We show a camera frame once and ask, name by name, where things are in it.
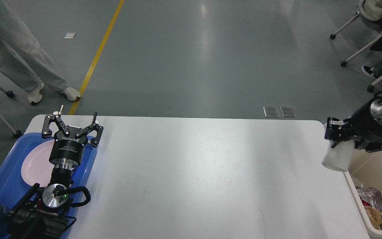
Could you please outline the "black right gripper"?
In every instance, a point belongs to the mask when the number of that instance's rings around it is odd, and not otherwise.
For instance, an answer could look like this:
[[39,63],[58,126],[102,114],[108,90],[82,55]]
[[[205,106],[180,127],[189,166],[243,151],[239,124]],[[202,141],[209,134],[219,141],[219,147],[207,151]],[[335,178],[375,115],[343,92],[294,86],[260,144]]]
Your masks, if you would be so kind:
[[331,142],[330,148],[335,148],[340,142],[356,139],[357,135],[366,141],[355,140],[355,149],[368,153],[382,151],[382,97],[372,98],[349,120],[327,118],[324,139]]

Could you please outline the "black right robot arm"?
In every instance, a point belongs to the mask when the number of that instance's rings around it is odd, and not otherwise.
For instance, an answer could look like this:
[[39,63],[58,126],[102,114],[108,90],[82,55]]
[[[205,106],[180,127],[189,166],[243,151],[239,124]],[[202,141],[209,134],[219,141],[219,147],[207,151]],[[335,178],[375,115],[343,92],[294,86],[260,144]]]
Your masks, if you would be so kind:
[[354,140],[355,149],[368,153],[382,151],[382,91],[376,92],[349,118],[328,118],[324,138],[331,141],[331,148]]

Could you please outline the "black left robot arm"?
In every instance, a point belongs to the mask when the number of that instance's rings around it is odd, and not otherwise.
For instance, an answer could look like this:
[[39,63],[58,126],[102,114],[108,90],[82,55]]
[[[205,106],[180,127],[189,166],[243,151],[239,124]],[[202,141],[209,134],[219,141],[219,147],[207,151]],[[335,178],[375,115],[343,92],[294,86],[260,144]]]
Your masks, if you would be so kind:
[[45,187],[35,183],[8,213],[5,220],[11,239],[59,239],[76,222],[68,210],[91,201],[85,186],[73,187],[72,175],[81,165],[85,147],[96,148],[100,143],[103,127],[97,112],[85,128],[66,125],[61,118],[63,107],[45,117],[41,131],[42,138],[54,139],[51,179]]

